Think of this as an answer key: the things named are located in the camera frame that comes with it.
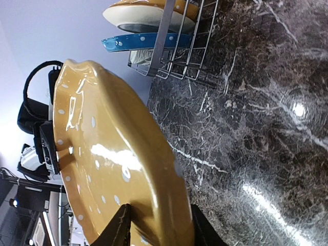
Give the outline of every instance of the yellow ceramic plate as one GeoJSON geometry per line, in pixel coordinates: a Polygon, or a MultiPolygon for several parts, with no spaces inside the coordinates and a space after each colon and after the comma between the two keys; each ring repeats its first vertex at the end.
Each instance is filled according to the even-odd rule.
{"type": "Polygon", "coordinates": [[[179,165],[122,79],[91,61],[66,61],[55,86],[53,122],[60,173],[89,243],[129,203],[131,245],[194,246],[179,165]]]}
{"type": "MultiPolygon", "coordinates": [[[[145,33],[157,32],[164,9],[147,5],[117,5],[106,9],[102,14],[107,21],[127,32],[145,33]]],[[[173,11],[170,32],[177,33],[182,23],[182,14],[173,11]]],[[[195,23],[185,18],[182,32],[193,30],[195,23]]]]}
{"type": "MultiPolygon", "coordinates": [[[[123,0],[111,5],[110,8],[115,6],[121,6],[121,5],[146,5],[146,6],[154,6],[164,9],[165,3],[166,0],[123,0]]],[[[174,11],[183,14],[185,6],[186,6],[185,0],[176,0],[174,11]]],[[[198,10],[199,8],[196,5],[189,3],[188,10],[187,10],[187,17],[192,19],[193,21],[196,21],[198,10]]]]}

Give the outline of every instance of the wire dish rack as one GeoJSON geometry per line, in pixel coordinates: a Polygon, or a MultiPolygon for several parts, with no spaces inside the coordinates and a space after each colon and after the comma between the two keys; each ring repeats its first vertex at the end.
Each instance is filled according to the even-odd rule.
{"type": "Polygon", "coordinates": [[[130,62],[129,56],[129,67],[144,76],[157,76],[162,79],[167,79],[169,76],[172,76],[178,79],[186,78],[198,83],[215,86],[215,84],[207,80],[208,72],[204,66],[204,61],[209,47],[215,18],[218,15],[219,0],[200,0],[199,14],[195,29],[191,34],[193,37],[190,48],[181,49],[178,48],[178,43],[182,34],[182,27],[186,19],[189,3],[190,0],[186,0],[186,7],[184,8],[175,48],[164,48],[175,5],[175,0],[167,0],[158,28],[154,49],[149,50],[152,51],[151,59],[147,61],[147,65],[137,65],[130,62]]]}

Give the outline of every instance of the blue plate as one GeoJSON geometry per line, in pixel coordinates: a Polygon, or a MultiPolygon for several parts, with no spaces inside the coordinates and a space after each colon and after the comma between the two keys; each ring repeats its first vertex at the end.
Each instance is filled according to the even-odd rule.
{"type": "MultiPolygon", "coordinates": [[[[165,48],[174,48],[177,40],[177,33],[169,33],[166,37],[165,48]]],[[[153,49],[157,32],[127,34],[106,38],[102,44],[108,52],[153,49]]],[[[179,48],[189,48],[192,36],[181,34],[179,48]]]]}

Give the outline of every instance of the black marble countertop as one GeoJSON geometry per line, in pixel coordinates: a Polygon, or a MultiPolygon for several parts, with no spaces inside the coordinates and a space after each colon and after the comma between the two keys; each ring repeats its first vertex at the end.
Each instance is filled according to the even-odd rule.
{"type": "Polygon", "coordinates": [[[148,102],[191,202],[228,245],[328,245],[328,2],[223,0],[205,67],[148,102]]]}

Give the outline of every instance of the black strap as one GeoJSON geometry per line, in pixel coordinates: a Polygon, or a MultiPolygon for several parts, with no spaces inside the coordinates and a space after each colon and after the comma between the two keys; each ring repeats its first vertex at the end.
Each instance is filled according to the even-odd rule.
{"type": "Polygon", "coordinates": [[[42,64],[40,64],[39,66],[37,66],[31,73],[30,75],[27,77],[25,85],[24,85],[24,90],[23,90],[23,104],[25,109],[27,110],[27,112],[32,115],[33,117],[40,119],[40,120],[48,120],[48,118],[45,118],[43,115],[38,115],[36,113],[34,113],[28,103],[28,96],[27,96],[27,91],[30,85],[30,81],[32,80],[33,76],[42,68],[45,68],[47,66],[58,66],[58,67],[62,67],[63,63],[57,60],[51,60],[51,61],[46,61],[42,64]]]}

